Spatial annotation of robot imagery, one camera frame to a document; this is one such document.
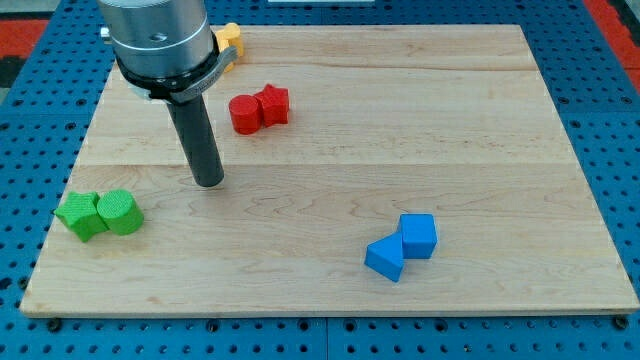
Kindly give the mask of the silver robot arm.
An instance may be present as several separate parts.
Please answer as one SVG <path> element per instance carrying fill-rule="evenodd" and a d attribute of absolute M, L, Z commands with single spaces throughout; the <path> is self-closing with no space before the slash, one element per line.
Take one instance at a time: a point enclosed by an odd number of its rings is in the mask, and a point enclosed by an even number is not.
<path fill-rule="evenodd" d="M 184 104 L 201 96 L 238 59 L 220 49 L 203 0 L 99 0 L 122 75 L 150 99 Z"/>

